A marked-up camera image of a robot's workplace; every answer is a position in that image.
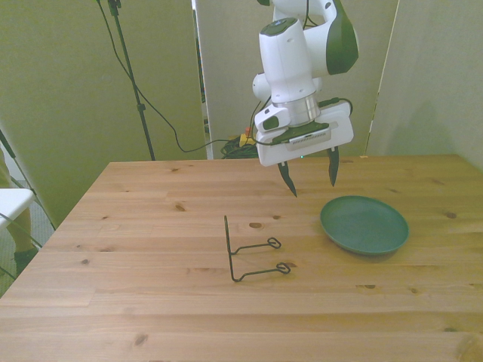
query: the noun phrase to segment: light stand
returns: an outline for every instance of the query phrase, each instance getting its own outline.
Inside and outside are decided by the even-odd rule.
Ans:
[[[121,7],[121,0],[107,0],[107,1],[109,3],[109,9],[111,10],[111,15],[114,16],[115,26],[118,28],[119,39],[121,40],[122,50],[124,51],[124,56],[126,58],[126,65],[128,66],[129,78],[131,79],[131,83],[133,85],[134,96],[136,97],[136,102],[137,102],[137,111],[139,112],[139,116],[141,117],[141,123],[143,124],[144,135],[146,136],[146,142],[148,144],[149,154],[151,155],[151,160],[155,161],[154,151],[152,150],[151,139],[149,137],[148,126],[146,124],[146,118],[144,117],[144,111],[146,110],[146,106],[141,103],[139,98],[136,81],[134,80],[133,69],[131,68],[131,62],[129,61],[128,49],[126,48],[124,36],[122,35],[121,24],[119,23],[118,8]]]

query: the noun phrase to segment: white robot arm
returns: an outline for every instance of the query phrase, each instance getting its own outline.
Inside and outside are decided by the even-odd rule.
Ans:
[[[258,0],[263,5],[269,1]],[[271,2],[274,21],[260,32],[265,73],[255,77],[253,90],[262,102],[271,97],[272,104],[255,116],[257,150],[262,165],[286,167],[286,161],[300,156],[324,149],[335,152],[354,137],[349,104],[320,109],[315,94],[321,90],[322,76],[352,67],[358,42],[340,0]],[[322,15],[325,23],[304,30],[307,14]],[[281,173],[288,183],[282,168]]]

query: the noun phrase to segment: floor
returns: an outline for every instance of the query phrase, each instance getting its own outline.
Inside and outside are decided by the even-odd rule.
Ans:
[[[35,202],[30,206],[32,220],[32,236],[40,244],[44,245],[54,233],[43,209]],[[14,261],[15,243],[7,229],[0,230],[0,265],[11,274],[16,274]],[[14,281],[0,271],[0,298],[5,294]]]

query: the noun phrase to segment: black cable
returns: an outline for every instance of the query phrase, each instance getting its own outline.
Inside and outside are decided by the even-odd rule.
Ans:
[[[263,104],[262,106],[262,109],[264,109],[266,107],[266,105],[269,103],[269,101],[272,99],[272,96],[270,96],[268,98],[268,100],[266,100],[266,102]],[[257,107],[255,108],[253,114],[251,115],[251,120],[250,120],[250,131],[253,130],[253,125],[254,125],[254,114],[255,114],[255,111],[257,110]],[[263,143],[263,142],[258,142],[256,139],[254,139],[254,136],[253,136],[253,132],[250,132],[250,134],[248,135],[247,138],[250,138],[251,140],[253,140],[256,144],[258,145],[263,145],[263,146],[272,146],[271,143]]]
[[[303,22],[303,27],[302,29],[305,29],[307,26],[307,20],[309,19],[309,0],[307,0],[307,11],[305,13],[305,21]]]
[[[100,4],[100,0],[97,0],[97,4],[99,5],[99,9],[103,15],[103,18],[104,18],[104,22],[106,23],[106,28],[107,28],[107,31],[109,33],[109,37],[111,39],[111,44],[112,44],[112,49],[114,50],[114,55],[115,57],[117,58],[119,64],[121,64],[121,67],[123,68],[124,72],[126,73],[126,75],[128,76],[128,78],[134,83],[134,86],[136,87],[137,91],[139,92],[139,94],[141,95],[141,97],[146,101],[146,103],[148,103],[148,105],[156,112],[158,113],[158,115],[161,116],[161,118],[163,118],[163,120],[168,124],[168,126],[173,130],[174,132],[174,138],[176,140],[176,144],[178,146],[178,148],[185,152],[185,153],[188,153],[188,152],[194,152],[194,151],[198,151],[199,149],[203,149],[204,147],[212,144],[212,143],[215,143],[215,142],[229,142],[229,140],[215,140],[215,141],[211,141],[209,143],[206,143],[204,144],[203,146],[200,146],[196,149],[189,149],[189,150],[185,150],[183,149],[183,147],[180,145],[180,141],[178,140],[178,135],[177,135],[177,132],[176,132],[176,129],[174,128],[174,126],[166,119],[166,117],[163,116],[162,113],[160,113],[159,110],[157,110],[156,107],[154,107],[153,104],[151,104],[151,102],[144,96],[143,92],[141,92],[141,89],[139,89],[139,87],[137,86],[136,82],[132,79],[131,75],[129,74],[128,70],[126,69],[124,63],[122,62],[121,58],[119,57],[118,55],[118,52],[117,50],[115,49],[115,43],[114,43],[114,38],[112,37],[112,33],[111,33],[111,28],[109,26],[109,22],[107,21],[107,18],[106,18],[106,14],[104,13],[104,10],[103,10],[103,7],[102,5]]]
[[[26,234],[34,242],[34,244],[42,248],[42,244],[40,244],[36,239],[34,239],[33,236],[31,236],[31,234],[27,230],[25,230],[22,226],[18,224],[18,222],[12,220],[10,217],[8,217],[7,215],[4,215],[3,213],[0,213],[0,216],[3,217],[8,222],[15,225],[16,227],[18,227],[18,229],[21,230],[24,234]]]
[[[349,115],[351,115],[352,111],[354,110],[354,106],[352,105],[352,102],[350,100],[348,100],[347,98],[339,98],[339,99],[345,100],[349,104],[349,106],[350,106],[350,114]]]
[[[257,111],[257,108],[258,106],[262,103],[262,101],[260,101],[256,106],[255,106],[255,109],[254,111],[251,113],[251,117],[250,117],[250,124],[248,126],[248,137],[247,137],[247,140],[245,141],[244,145],[243,146],[246,146],[248,140],[250,139],[250,135],[253,133],[253,120],[254,120],[254,116],[255,116],[255,112]]]
[[[310,16],[307,16],[307,19],[310,23],[312,23],[313,26],[318,26],[318,24],[314,20],[310,19]]]
[[[239,145],[240,137],[226,143],[221,149],[223,159],[236,159],[236,158],[258,158],[257,147],[255,145],[244,144],[242,147]]]
[[[15,277],[14,277],[12,274],[10,274],[10,273],[8,272],[8,270],[3,269],[1,266],[0,266],[0,270],[1,270],[2,272],[4,272],[6,275],[8,275],[10,278],[12,278],[12,279],[16,280],[16,278],[15,278]]]

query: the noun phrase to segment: wooden table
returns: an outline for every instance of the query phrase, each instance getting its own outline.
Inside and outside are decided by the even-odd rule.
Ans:
[[[482,361],[483,175],[457,156],[113,163],[0,300],[1,361]],[[318,215],[378,198],[411,228],[388,256]],[[280,250],[233,248],[268,237]]]

